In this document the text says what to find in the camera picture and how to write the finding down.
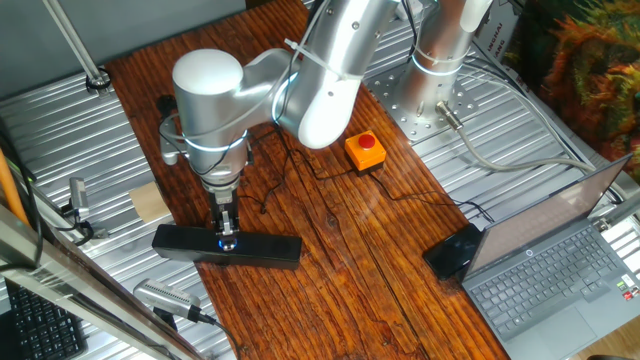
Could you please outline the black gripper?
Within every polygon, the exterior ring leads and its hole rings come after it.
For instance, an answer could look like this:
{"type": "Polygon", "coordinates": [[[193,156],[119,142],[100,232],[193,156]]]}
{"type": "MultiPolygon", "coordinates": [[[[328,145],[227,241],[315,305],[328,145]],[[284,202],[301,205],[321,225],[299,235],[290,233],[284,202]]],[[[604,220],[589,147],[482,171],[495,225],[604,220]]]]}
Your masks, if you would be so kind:
{"type": "Polygon", "coordinates": [[[210,193],[209,200],[214,229],[221,233],[220,247],[222,249],[234,249],[234,233],[239,231],[237,191],[229,190],[210,193]]]}

